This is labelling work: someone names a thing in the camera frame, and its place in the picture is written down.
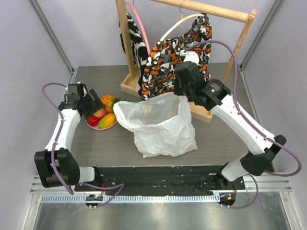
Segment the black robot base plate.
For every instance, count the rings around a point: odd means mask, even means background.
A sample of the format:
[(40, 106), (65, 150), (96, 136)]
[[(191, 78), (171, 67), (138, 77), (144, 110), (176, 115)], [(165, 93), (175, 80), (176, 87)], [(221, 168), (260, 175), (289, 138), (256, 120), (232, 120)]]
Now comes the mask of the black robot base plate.
[(234, 182), (222, 178), (222, 165), (100, 167), (99, 186), (124, 184), (121, 196), (202, 196), (214, 190), (244, 190), (242, 177)]

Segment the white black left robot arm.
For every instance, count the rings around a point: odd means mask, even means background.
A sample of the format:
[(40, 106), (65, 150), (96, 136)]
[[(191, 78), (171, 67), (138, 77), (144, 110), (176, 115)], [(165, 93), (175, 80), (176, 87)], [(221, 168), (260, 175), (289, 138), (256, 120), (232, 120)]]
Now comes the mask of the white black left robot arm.
[(83, 83), (69, 84), (64, 100), (56, 106), (58, 121), (53, 135), (43, 151), (37, 151), (34, 162), (41, 184), (45, 188), (64, 186), (70, 193), (71, 186), (83, 184), (97, 191), (103, 183), (95, 166), (80, 167), (71, 154), (71, 144), (76, 127), (103, 108), (96, 92)]

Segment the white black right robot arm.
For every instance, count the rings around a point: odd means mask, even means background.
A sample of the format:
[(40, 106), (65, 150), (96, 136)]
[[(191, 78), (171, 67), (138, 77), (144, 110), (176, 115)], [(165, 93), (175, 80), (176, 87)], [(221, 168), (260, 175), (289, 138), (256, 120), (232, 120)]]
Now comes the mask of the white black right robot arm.
[(248, 152), (240, 159), (225, 165), (216, 178), (217, 185), (228, 189), (241, 176), (262, 175), (286, 143), (286, 138), (283, 135), (275, 136), (246, 115), (251, 121), (249, 124), (240, 114), (244, 109), (235, 107), (230, 89), (217, 79), (205, 81), (195, 63), (187, 61), (176, 65), (175, 75), (175, 94), (186, 96), (218, 116), (248, 147)]

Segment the white plastic bag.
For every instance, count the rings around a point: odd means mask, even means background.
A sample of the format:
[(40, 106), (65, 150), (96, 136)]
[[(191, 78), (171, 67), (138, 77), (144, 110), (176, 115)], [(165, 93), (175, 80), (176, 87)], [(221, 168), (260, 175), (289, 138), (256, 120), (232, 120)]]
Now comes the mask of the white plastic bag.
[(198, 148), (185, 96), (169, 92), (138, 103), (120, 101), (113, 111), (117, 122), (134, 134), (144, 158), (176, 157)]

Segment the pink yellow peach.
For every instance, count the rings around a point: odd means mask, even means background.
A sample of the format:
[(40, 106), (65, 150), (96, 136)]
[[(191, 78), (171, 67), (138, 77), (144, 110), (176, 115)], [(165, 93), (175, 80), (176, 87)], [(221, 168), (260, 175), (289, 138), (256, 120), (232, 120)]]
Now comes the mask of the pink yellow peach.
[(106, 115), (106, 109), (105, 108), (101, 108), (93, 114), (93, 116), (98, 117), (98, 118), (102, 118), (105, 115)]

